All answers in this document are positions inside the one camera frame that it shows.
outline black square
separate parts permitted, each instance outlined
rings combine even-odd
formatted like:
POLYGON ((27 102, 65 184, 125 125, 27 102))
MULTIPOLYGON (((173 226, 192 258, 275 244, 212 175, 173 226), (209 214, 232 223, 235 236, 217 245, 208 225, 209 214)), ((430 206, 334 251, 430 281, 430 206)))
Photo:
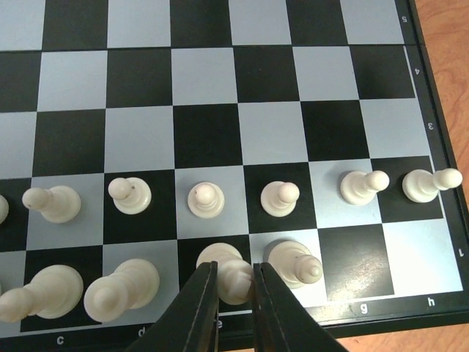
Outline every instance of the black square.
POLYGON ((173 48, 219 48, 232 44, 228 0, 171 0, 173 48))
MULTIPOLYGON (((193 272, 196 270, 196 262, 200 252, 202 252, 210 244, 227 243, 236 248, 241 257, 247 263, 251 263, 251 248, 249 246, 249 235, 236 235, 212 238, 190 238, 186 240, 178 240, 177 256, 179 263, 179 285, 180 289, 189 280, 193 272)), ((246 302, 237 306, 232 306, 220 301, 220 312, 236 312, 239 310, 251 309, 251 303, 246 302)))
POLYGON ((177 169, 243 164, 237 104, 175 106, 173 115, 177 169))
POLYGON ((360 99, 414 98, 401 45, 351 45, 360 99))
POLYGON ((108 52, 108 108, 167 106, 172 101, 170 49, 108 52))
POLYGON ((313 191, 308 163, 244 166, 249 233, 316 228, 313 191), (262 189, 273 181, 293 182, 300 189, 295 209, 276 218, 261 206, 262 189))
POLYGON ((104 172, 105 110, 37 114, 34 176, 104 172))
POLYGON ((310 161, 368 158, 358 100, 301 102, 310 161))
POLYGON ((8 202, 8 216, 0 224, 0 252, 26 250, 29 211, 21 198, 31 188, 31 179, 0 180, 0 194, 8 202))
POLYGON ((176 199, 174 170, 120 172, 104 175, 104 244, 175 240, 176 199), (148 208, 141 213, 121 213, 109 196, 109 183, 117 177, 137 177, 152 191, 148 208))
POLYGON ((443 213, 437 198, 428 203, 415 203, 402 190, 402 181, 409 172, 422 169, 432 172, 428 156, 407 158, 372 159, 373 170, 381 170, 389 176, 389 187, 377 194, 383 222, 441 219, 443 213))
POLYGON ((46 0, 43 50, 97 50, 108 43, 108 0, 46 0))
POLYGON ((340 0, 287 0, 293 45, 346 45, 340 0))
POLYGON ((240 103, 300 100, 292 47, 234 48, 240 103))
POLYGON ((41 53, 0 53, 0 112, 36 111, 41 53))
POLYGON ((394 294, 381 224, 318 232, 329 301, 394 294))
MULTIPOLYGON (((88 286, 103 275, 103 247, 88 246, 28 251, 26 253, 24 284, 30 283, 34 275, 51 265, 68 265, 77 270, 83 279, 83 293, 85 293, 88 286)), ((23 319, 21 321, 21 331, 60 329, 97 324, 99 323, 87 315, 82 296, 77 306, 63 317, 43 319, 34 315, 23 319)))

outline chess piece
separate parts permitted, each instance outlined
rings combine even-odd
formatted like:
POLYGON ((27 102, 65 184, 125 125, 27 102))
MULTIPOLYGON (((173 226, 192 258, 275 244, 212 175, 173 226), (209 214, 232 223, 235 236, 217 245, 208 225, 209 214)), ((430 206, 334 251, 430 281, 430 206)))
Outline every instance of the chess piece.
POLYGON ((285 241, 276 245, 267 261, 291 289, 314 284, 322 277, 321 262, 298 242, 285 241))
POLYGON ((31 282, 0 296, 0 321, 13 323, 28 315, 56 319, 80 301, 83 280, 70 266, 52 265, 38 272, 31 282))
POLYGON ((128 309, 146 306, 159 287, 160 275, 152 263, 143 259, 127 260, 111 275, 100 277, 88 287, 85 310, 93 320, 111 321, 128 309))
POLYGON ((188 196, 191 212, 203 219, 211 219, 221 213, 225 205, 225 196, 216 184, 203 182, 195 185, 188 196))
POLYGON ((39 211, 44 219, 54 224, 74 219, 81 209, 80 196, 67 186, 30 188, 23 194, 23 204, 29 210, 39 211))
POLYGON ((352 171, 341 181, 340 192, 348 203, 365 205, 374 199, 377 192, 384 191, 388 186, 389 176, 383 171, 373 171, 369 174, 352 171))
POLYGON ((148 184, 137 177, 115 178, 109 183, 108 192, 116 208, 128 215, 141 213, 152 200, 148 184))
POLYGON ((9 209, 7 200, 0 194, 0 224, 7 218, 9 209))
POLYGON ((462 174, 456 169, 436 171, 413 170, 405 175, 402 190, 407 198, 417 203, 431 202, 439 191, 456 188, 462 183, 462 174))
POLYGON ((197 258, 196 268, 202 263, 218 263, 218 297, 232 305, 243 304, 251 298, 254 271, 243 260, 239 251, 227 243, 214 243, 197 258))
POLYGON ((300 197, 300 189, 291 182, 274 181, 267 184, 261 193, 261 205, 271 216, 289 215, 300 197))

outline gray square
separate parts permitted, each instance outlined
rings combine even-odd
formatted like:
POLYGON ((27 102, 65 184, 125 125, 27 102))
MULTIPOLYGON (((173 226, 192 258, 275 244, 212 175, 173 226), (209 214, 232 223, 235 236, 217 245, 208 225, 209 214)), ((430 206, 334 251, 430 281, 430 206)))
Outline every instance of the gray square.
POLYGON ((103 244, 104 174, 35 177, 32 187, 69 186, 81 198, 80 213, 64 224, 52 224, 29 211, 26 248, 53 249, 103 244))
POLYGON ((32 176, 36 113, 0 114, 0 179, 32 176))
POLYGON ((106 172, 173 169, 172 107, 107 109, 104 155, 106 172))
POLYGON ((375 197, 367 205, 351 205, 340 192, 340 183, 351 171, 371 172, 369 159, 314 161, 309 163, 317 228, 380 224, 380 206, 375 197))
MULTIPOLYGON (((0 296, 13 288, 23 287, 25 264, 25 251, 0 253, 0 296)), ((16 323, 0 321, 0 338, 18 336, 20 324, 20 321, 16 323)))
MULTIPOLYGON (((286 232, 266 232, 249 235, 251 262, 266 262, 272 248, 284 241, 296 241, 306 246, 312 255, 322 263, 320 240, 316 229, 286 232)), ((327 304, 325 280, 322 277, 312 285, 305 285, 292 290, 303 307, 315 307, 327 304)))
POLYGON ((104 109, 107 51, 43 53, 38 111, 104 109))
POLYGON ((285 0, 230 0, 233 45, 291 44, 285 0))
POLYGON ((0 51, 43 48, 45 0, 0 1, 0 51))
POLYGON ((370 158, 429 155, 418 100, 361 100, 370 158))
POLYGON ((108 48, 170 46, 169 0, 110 0, 108 48))
POLYGON ((160 288, 148 305, 140 309, 129 309, 116 320, 104 323, 103 326, 154 323, 179 293, 176 240, 105 245, 103 275, 112 274, 120 264, 129 259, 144 259, 151 262, 160 275, 160 288))
POLYGON ((308 161, 300 102, 239 104, 243 163, 308 161))
POLYGON ((383 224, 396 296, 462 290, 445 219, 383 224))
POLYGON ((358 90, 350 48, 293 48, 302 101, 357 100, 358 90))
POLYGON ((174 49, 173 104, 237 103, 233 48, 174 49))
POLYGON ((177 238, 207 238, 249 233, 242 166, 177 169, 175 179, 177 238), (189 210, 189 191, 200 182, 214 183, 224 193, 224 209, 215 218, 201 219, 189 210))
POLYGON ((349 44, 404 44, 395 0, 341 0, 349 44))

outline wood surface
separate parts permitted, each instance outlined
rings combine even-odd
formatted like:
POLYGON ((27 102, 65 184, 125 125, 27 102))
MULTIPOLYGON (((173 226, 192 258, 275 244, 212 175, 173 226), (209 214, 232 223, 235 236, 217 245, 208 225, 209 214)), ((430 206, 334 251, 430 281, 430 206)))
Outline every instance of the wood surface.
MULTIPOLYGON (((468 201, 469 0, 416 0, 416 4, 468 201)), ((467 352, 469 324, 349 337, 339 342, 350 352, 467 352)))

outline white pawn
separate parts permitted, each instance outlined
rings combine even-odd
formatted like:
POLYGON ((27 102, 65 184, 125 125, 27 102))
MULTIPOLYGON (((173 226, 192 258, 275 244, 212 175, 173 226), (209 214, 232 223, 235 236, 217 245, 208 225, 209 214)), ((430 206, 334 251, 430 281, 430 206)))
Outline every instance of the white pawn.
POLYGON ((23 204, 29 210, 39 211, 44 219, 54 224, 72 220, 81 209, 80 196, 67 186, 30 188, 23 194, 23 204))
POLYGON ((235 247, 227 243, 208 246, 197 258, 196 268, 212 261, 218 263, 218 297, 223 302, 238 305, 251 299, 254 271, 235 247))
POLYGON ((146 306, 160 287, 160 275, 143 259, 123 262, 109 276, 95 280, 86 290, 84 306, 91 319, 101 323, 117 319, 128 309, 146 306))
POLYGON ((9 209, 7 200, 0 194, 0 224, 7 218, 9 209))
POLYGON ((285 241, 276 245, 267 261, 291 289, 314 284, 322 277, 321 262, 298 242, 285 241))
POLYGON ((299 197, 300 189, 294 183, 274 181, 262 190, 261 205, 271 216, 287 216, 295 209, 299 197))
POLYGON ((203 219, 216 217, 225 205, 225 196, 216 184, 203 182, 195 185, 188 195, 191 212, 203 219))
POLYGON ((108 192, 116 208, 128 215, 141 213, 152 200, 148 184, 137 177, 115 178, 109 183, 108 192))
POLYGON ((77 270, 52 265, 37 273, 29 284, 0 296, 0 320, 13 323, 28 315, 60 318, 75 308, 82 293, 83 280, 77 270))
POLYGON ((462 183, 462 174, 456 169, 436 171, 413 170, 405 175, 402 190, 407 198, 417 203, 431 202, 439 191, 456 188, 462 183))
POLYGON ((340 184, 340 192, 344 199, 353 205, 370 203, 377 192, 389 186, 389 176, 383 171, 369 174, 361 171, 349 172, 340 184))

